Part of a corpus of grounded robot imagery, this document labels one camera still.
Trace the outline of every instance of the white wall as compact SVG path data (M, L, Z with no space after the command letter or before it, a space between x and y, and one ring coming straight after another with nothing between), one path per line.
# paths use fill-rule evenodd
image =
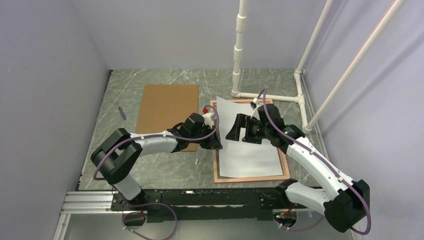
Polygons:
M391 2L333 9L306 66L315 110ZM371 187L365 239L424 239L423 13L423 1L406 1L319 120L330 160Z
M67 0L0 4L0 239L52 239L108 71Z
M110 69L232 68L238 0L71 0ZM295 68L326 0L247 0L242 68Z

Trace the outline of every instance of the marker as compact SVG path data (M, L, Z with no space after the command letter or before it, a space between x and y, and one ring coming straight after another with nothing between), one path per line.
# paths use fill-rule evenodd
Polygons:
M124 110L122 110L122 107L119 105L119 102L117 101L116 103L118 104L118 110L119 110L119 113L120 113L122 119L127 120L127 116L125 116Z

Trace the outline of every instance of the wire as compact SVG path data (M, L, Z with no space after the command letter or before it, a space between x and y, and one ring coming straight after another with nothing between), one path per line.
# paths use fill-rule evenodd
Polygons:
M104 177L97 177L97 174L99 173L100 168L102 168L106 159L108 159L112 155L112 153L114 153L120 146L122 146L122 145L124 145L128 142L137 141L137 140L140 140L142 138L150 139L150 138L158 138L158 137L195 142L195 141L201 141L201 140L204 140L204 139L211 137L218 129L218 126L220 124L220 116L218 115L218 111L214 106L206 105L204 107L213 109L213 112L216 114L216 126L208 135L203 136L203 137L198 137L198 138L186 138L186 137L174 136L174 135L151 134L151 135L146 135L146 136L143 136L143 137L142 136L136 136L136 137L131 137L131 138L125 139L125 140L121 141L120 143L118 143L117 145L115 145L114 147L112 147L112 149L109 152L107 152L106 155L101 159L101 161L98 163L97 167L94 170L93 179L94 180L105 180Z
M263 93L263 102L264 103L266 103L266 95L267 95L267 90L268 90L268 88L267 87L265 87L264 89L263 89L263 91L261 91L261 93ZM285 134L283 131L281 131L277 126L276 126L276 124L273 122L273 120L271 119L271 117L270 117L270 114L269 114L269 112L268 112L268 109L267 109L267 105L266 104L264 104L263 105L263 109L265 110L265 114L266 114L266 117L268 118L268 120L269 120L269 123L271 123L271 125L274 127L274 129L275 130L277 130L277 132L278 133L280 133L281 135L283 135L285 138L287 138L287 139L289 139L290 141L292 141L292 142L294 142L294 143L296 143L296 144L298 144L298 145L300 145L300 146L302 146L304 149L306 149L307 151L309 151L309 152L312 152L312 150L309 148L309 147L307 147L306 145L304 145L303 143L301 143L301 142L299 142L299 141L297 141L296 139L294 139L293 137L291 137L291 136L289 136L289 135L287 135L287 134ZM319 160L321 160L332 172L333 172L333 174L337 177L337 178L340 178L341 176L340 176L340 174L322 157L322 156L320 156L318 153L316 153L316 152L314 152L313 153L313 155L315 156L315 157L317 157ZM357 233L357 234L360 234L360 235L367 235L369 232L370 232L370 230L371 230L371 213L370 213L370 208L368 207L368 205L367 205L367 203L365 202L365 200L364 200L364 198L359 194L359 192L358 191L356 191L356 189L354 189L346 180L342 180L342 182L357 196L357 198L360 200L360 202L362 203L362 205L363 205L363 208L365 209L365 213L366 213L366 220L367 220L367 224L366 224L366 230L365 231L359 231L359 230L357 230L357 229L355 229L355 228L353 228L353 227L351 227L350 229L352 230L352 231L354 231L355 233Z
M289 214L293 209L295 208L295 204L292 203L291 207L287 210L287 211L283 211L282 213L280 213L280 215L287 215Z
M280 223L280 224L282 224L282 226L285 226L285 227L288 227L288 228L291 228L291 227L293 227L293 225L296 224L296 218L297 218L296 213L293 214L293 217L288 216L288 215L277 215L277 216L273 217L273 219L277 223Z
M143 138L144 139L150 139L150 138L156 138L156 137L162 137L162 138L172 138L172 139L178 139L178 140L184 140L184 141L190 141L190 142L195 142L195 141L201 141L201 140L204 140L204 139L207 139L207 138L209 138L209 137L211 137L216 131L217 131L217 129L218 129L218 126L219 126L219 124L220 124L220 116L218 115L218 111L217 111L217 109L215 108L215 107L213 107L213 106L211 106L211 105L206 105L205 106L205 108L211 108L211 109L213 109L213 112L216 114L216 126L215 126L215 128L208 134L208 135L206 135L206 136L203 136L203 137L198 137L198 138L186 138L186 137L181 137L181 136L174 136L174 135L163 135L163 134L151 134L151 135L146 135L146 136L143 136ZM180 125L182 125L182 123L178 123L177 125L175 125L174 127L178 127L178 126L180 126ZM99 162L99 164L97 165L97 167L95 168L95 170L94 170L94 174L93 174L93 179L94 180L105 180L105 178L103 178L103 177L97 177L97 174L99 173L99 170L100 170L100 168L103 166L103 164L105 163L105 161L106 161L106 159L108 159L110 156L111 156L111 154L113 153L113 152L115 152L120 146L122 146L122 145L124 145L124 144L126 144L126 143L128 143L128 142L131 142L131 141L137 141L137 140L140 140L140 139L142 139L142 137L141 136L137 136L137 137L131 137L131 138L128 138L128 139L125 139L125 140L123 140L123 141L121 141L121 142L119 142L117 145L115 145L114 147L112 147L112 149L109 151L109 152L107 152L106 153L106 155L102 158L102 160ZM163 206L163 207L165 207L165 208L167 208L167 209L169 209L170 211L171 211L171 213L172 213L172 215L174 216L174 219L175 219L175 226L174 226L174 228L173 228L173 230L172 230L172 232L171 232L171 234L169 235L169 236L167 236L167 237L165 237L165 238L163 238L163 239L161 239L161 240L168 240L168 239L170 239L174 234L175 234L175 232L177 231L177 226L178 226L178 219L177 219L177 214L175 213L175 211L170 207L170 206L168 206L168 205L166 205L166 204L163 204L163 203L161 203L161 202L149 202L149 203L144 203L144 204L140 204L140 205L134 205L134 204L131 204L126 198L125 198L125 196L121 193L121 192L119 192L119 190L114 186L114 185L112 185L112 187L116 190L116 191L118 191L118 193L120 194L120 196L122 197L122 200L129 206L129 207L133 207L133 208L139 208L139 207L141 207L141 209L143 209L145 206L151 206L151 205L160 205L160 206ZM125 214L123 217L122 217L122 225L123 225L123 228L124 229L126 229L126 230L128 230L128 231L130 231L131 233L133 233L133 234L135 234L135 235L137 235L137 236L139 236L139 237L141 237L141 238L143 238L143 239L146 239L146 240L153 240L153 239L151 239L151 238L148 238L148 237L146 237L146 236L144 236L144 235L142 235L141 233L139 233L139 232L137 232L137 231L134 231L133 229L130 229L129 227L127 227L126 225L125 225L125 218L126 217L128 217L128 216L133 216L133 215L140 215L140 216L146 216L146 214L144 214L144 213L142 213L142 212L130 212L130 213L127 213L127 214Z
M133 233L133 234L135 234L135 235L137 235L137 236L139 236L141 238L144 238L146 240L154 240L154 239L148 238L148 237L144 236L143 234L141 234L141 233L139 233L137 231L134 231L133 229L127 227L125 225L125 218L128 217L128 216L133 216L133 215L140 215L142 217L145 217L146 214L142 212L143 209L144 209L144 207L146 207L146 206L152 206L152 205L159 205L159 206L163 206L163 207L169 209L171 211L173 217L174 217L174 220L175 220L175 225L173 227L172 232L167 237L165 237L165 238L163 238L161 240L168 240L168 239L170 239L175 234L175 232L177 231L178 219L177 219L177 214L175 213L175 211L170 206L168 206L166 204L163 204L161 202L148 202L148 203L144 203L144 204L140 204L140 205L131 204L128 201L128 199L126 199L125 196L121 192L119 192L119 190L114 185L112 185L112 187L113 187L113 189L115 189L119 193L119 195L121 196L122 200L126 203L126 205L128 205L129 207L132 207L132 208L139 208L139 207L141 207L141 210L140 210L141 212L135 212L135 211L134 212L130 212L130 213L125 214L122 217L122 225L123 225L123 228L124 229L126 229L126 230L130 231L131 233Z
M271 196L268 196L268 195L266 195L265 193L263 193L263 192L260 192L264 197L266 197L267 199L272 199L272 200L275 200L275 199L277 199L276 197L271 197Z
M308 227L305 227L305 228L295 228L295 229L292 229L292 228L287 227L287 226L283 226L283 224L277 222L277 220L275 220L275 218L274 218L274 222L278 225L279 228L284 228L287 231L301 232L301 231L307 231L307 230L311 230L311 229L315 228L316 226L318 226L318 224L320 224L324 220L324 218L325 217L322 216L317 222L315 222L314 224L312 224L312 225L310 225Z
M175 213L175 211L170 207L170 206L168 206L168 205L166 205L166 204L163 204L163 203L161 203L161 202L149 202L149 203L144 203L144 204L141 204L141 205L132 205L132 206L136 206L136 207L145 207L145 206L151 206L151 205L160 205L160 206L163 206L163 207L165 207L165 208L167 208L167 209L169 209L170 211L171 211L171 213L172 213L172 215L173 215L173 217L174 217L174 219L175 219L175 225L174 225L174 227L173 227L173 230L172 230L172 232L167 236L167 237L165 237L165 238L163 238L163 239L161 239L161 240L168 240L168 239L170 239L174 234L175 234L175 232L177 231L177 226L178 226L178 220L177 220L177 214ZM128 230L128 231L130 231L131 233L133 233L133 234L135 234L135 235L137 235L137 236L139 236L139 237L141 237L141 238L144 238L144 239L146 239L146 240L153 240L153 239L151 239L151 238L149 238L149 237L146 237L146 236L144 236L143 234L141 234L141 233L139 233L139 232L137 232L137 231L134 231L133 229L131 229L131 228L129 228L129 227L127 227L126 225L125 225L125 218L126 217L128 217L128 216L132 216L132 215L140 215L140 216L146 216L146 214L144 214L144 213L142 213L142 212L130 212L130 213L127 213L127 214L125 214L123 217L122 217L122 225L123 225L123 227L126 229L126 230Z
M259 92L259 94L257 95L257 99L259 99L260 97L261 97L261 95L264 93L264 91L265 91L265 88L264 89L262 89L260 92Z

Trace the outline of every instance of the wooden board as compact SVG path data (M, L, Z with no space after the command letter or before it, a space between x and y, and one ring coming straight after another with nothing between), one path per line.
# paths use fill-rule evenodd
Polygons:
M136 134L154 134L184 123L199 111L199 85L146 84L141 98ZM197 144L190 143L182 151L194 152Z
M238 104L250 104L251 99L237 99L237 100L229 100L233 103ZM267 104L272 104L272 99L266 100ZM217 101L212 100L210 101L210 105L216 107ZM224 177L220 176L220 162L218 157L218 150L212 151L212 158L213 158L213 178L214 182L216 184L222 184L222 183L241 183L241 182L259 182L259 181L278 181L278 180L287 180L290 178L289 173L289 166L287 165L287 159L286 155L278 148L275 149L278 151L279 160L281 163L281 170L282 175L275 175L275 176L255 176L255 177Z

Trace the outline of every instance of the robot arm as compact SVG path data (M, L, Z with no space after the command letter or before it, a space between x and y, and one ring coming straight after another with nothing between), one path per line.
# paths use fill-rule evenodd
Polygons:
M212 133L214 119L213 112L204 115L193 113L184 123L152 134L128 133L124 128L119 128L93 152L91 161L98 167L112 148L127 140L127 143L118 147L122 153L112 152L101 164L99 171L104 179L120 191L131 204L142 204L145 202L144 192L130 174L137 158L149 154L179 152L187 148L189 143L199 144L204 149L222 149L216 133L201 139ZM200 140L189 142L181 138Z
M296 139L300 144L309 147L311 152L308 152L298 143L278 133L270 124L265 114L264 106L257 107L255 104L252 107L257 108L257 112L255 111L254 113L259 119L241 113L237 114L235 123L225 139L239 141L240 128L246 128L245 136L242 138L243 142L261 144L262 139L269 140L273 146L279 148L286 155L300 163L323 188L323 190L314 189L304 186L294 179L288 179L276 188L280 196L279 200L281 202L289 201L291 203L301 204L321 213L339 232L345 232L365 217L366 211L364 206L342 180L350 184L369 206L370 188L368 184L363 180L356 182L341 172L321 153L315 150L316 148L299 128L295 125L285 125L276 106L273 104L267 104L266 106L270 119L273 120L275 125L286 135ZM314 153L318 154L334 168L340 177L337 178L331 169L323 161L318 159Z

